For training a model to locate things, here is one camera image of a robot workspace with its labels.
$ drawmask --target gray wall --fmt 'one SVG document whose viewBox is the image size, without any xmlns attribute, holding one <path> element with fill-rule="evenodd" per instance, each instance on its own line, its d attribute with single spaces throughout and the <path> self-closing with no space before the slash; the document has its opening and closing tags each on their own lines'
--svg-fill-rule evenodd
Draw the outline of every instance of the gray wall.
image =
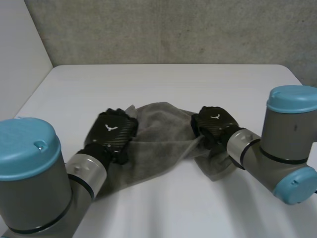
<svg viewBox="0 0 317 238">
<path fill-rule="evenodd" d="M 54 66 L 264 63 L 317 86 L 317 0 L 25 0 Z"/>
</svg>

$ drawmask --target table surface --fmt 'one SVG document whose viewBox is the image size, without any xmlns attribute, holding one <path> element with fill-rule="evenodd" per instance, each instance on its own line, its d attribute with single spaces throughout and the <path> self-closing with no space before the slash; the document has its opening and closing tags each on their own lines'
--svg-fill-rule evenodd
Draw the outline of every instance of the table surface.
<svg viewBox="0 0 317 238">
<path fill-rule="evenodd" d="M 268 94 L 285 84 L 300 82 L 280 65 L 64 65 L 49 73 L 18 116 L 50 122 L 68 161 L 98 113 L 131 104 L 166 101 L 193 112 L 220 106 L 260 135 Z M 317 161 L 309 164 L 317 168 Z M 93 203 L 74 237 L 315 238 L 316 222 L 317 195 L 288 206 L 246 171 L 212 182 L 194 160 L 184 160 Z M 5 229 L 0 219 L 0 234 Z"/>
</svg>

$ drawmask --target blue cap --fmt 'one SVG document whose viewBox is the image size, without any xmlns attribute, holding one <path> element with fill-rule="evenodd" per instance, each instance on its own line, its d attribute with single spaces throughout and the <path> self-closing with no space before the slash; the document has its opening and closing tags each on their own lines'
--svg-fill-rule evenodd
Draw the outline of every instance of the blue cap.
<svg viewBox="0 0 317 238">
<path fill-rule="evenodd" d="M 0 181 L 16 181 L 38 175 L 60 156 L 54 128 L 35 118 L 0 121 Z"/>
<path fill-rule="evenodd" d="M 303 167 L 284 177 L 273 194 L 289 205 L 301 203 L 317 190 L 317 172 L 312 167 Z"/>
<path fill-rule="evenodd" d="M 317 109 L 317 88 L 285 85 L 271 90 L 267 108 L 278 113 L 306 113 Z"/>
</svg>

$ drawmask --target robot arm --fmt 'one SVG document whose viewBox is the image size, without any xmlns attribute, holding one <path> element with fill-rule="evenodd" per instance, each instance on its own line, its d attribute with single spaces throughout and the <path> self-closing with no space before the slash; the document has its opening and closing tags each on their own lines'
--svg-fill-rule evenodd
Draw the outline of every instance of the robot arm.
<svg viewBox="0 0 317 238">
<path fill-rule="evenodd" d="M 317 172 L 306 162 L 316 141 L 317 88 L 274 88 L 267 102 L 262 137 L 240 128 L 232 117 L 229 123 L 222 122 L 222 115 L 229 118 L 229 114 L 219 110 L 223 109 L 203 108 L 194 115 L 194 131 L 198 127 L 201 134 L 209 133 L 206 138 L 214 135 L 213 143 L 222 144 L 236 166 L 248 171 L 284 203 L 301 203 L 314 194 Z"/>
<path fill-rule="evenodd" d="M 110 163 L 128 161 L 127 145 L 137 128 L 137 120 L 123 110 L 101 113 L 84 149 L 65 166 L 50 124 L 31 118 L 1 122 L 0 213 L 9 227 L 2 237 L 72 237 Z"/>
</svg>

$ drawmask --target cloth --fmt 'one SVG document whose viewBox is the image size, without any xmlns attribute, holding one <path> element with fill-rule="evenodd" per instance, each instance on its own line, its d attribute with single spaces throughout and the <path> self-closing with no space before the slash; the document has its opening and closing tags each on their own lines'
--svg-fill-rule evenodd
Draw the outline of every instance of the cloth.
<svg viewBox="0 0 317 238">
<path fill-rule="evenodd" d="M 138 109 L 130 106 L 126 113 L 139 121 L 137 136 L 128 147 L 129 163 L 110 165 L 98 197 L 160 176 L 184 158 L 195 158 L 204 174 L 213 181 L 235 169 L 220 147 L 203 148 L 200 142 L 204 137 L 196 138 L 191 128 L 194 113 L 166 102 Z"/>
</svg>

